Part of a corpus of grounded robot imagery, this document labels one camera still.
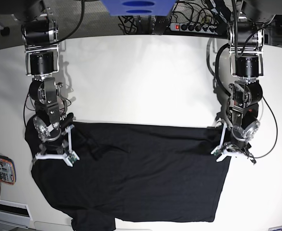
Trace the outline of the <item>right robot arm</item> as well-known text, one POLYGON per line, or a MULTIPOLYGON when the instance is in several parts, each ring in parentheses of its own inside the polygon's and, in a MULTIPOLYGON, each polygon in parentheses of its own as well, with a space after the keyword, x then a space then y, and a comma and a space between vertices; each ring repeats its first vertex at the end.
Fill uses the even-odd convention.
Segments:
POLYGON ((61 120, 66 117, 67 102, 53 77, 59 71, 58 25, 42 0, 20 0, 13 15, 21 24, 26 75, 32 77, 27 97, 34 101, 32 124, 40 140, 38 155, 63 155, 67 146, 61 120))

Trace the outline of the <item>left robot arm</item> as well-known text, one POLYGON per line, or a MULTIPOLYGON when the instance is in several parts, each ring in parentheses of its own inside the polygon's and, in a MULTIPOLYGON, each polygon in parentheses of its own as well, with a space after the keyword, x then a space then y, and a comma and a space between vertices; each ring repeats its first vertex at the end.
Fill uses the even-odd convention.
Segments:
POLYGON ((211 154, 218 162, 229 156, 244 157, 255 164, 257 158, 249 151, 249 142, 259 130, 258 103, 264 99, 258 80, 264 74, 264 30, 282 13, 282 6, 274 5, 272 0, 234 0, 232 13, 229 41, 219 49, 215 63, 216 82, 227 95, 225 115, 221 119, 223 131, 229 131, 231 137, 229 141, 222 137, 211 154), (236 78, 227 88, 219 77, 219 61, 225 49, 229 50, 231 75, 236 78))

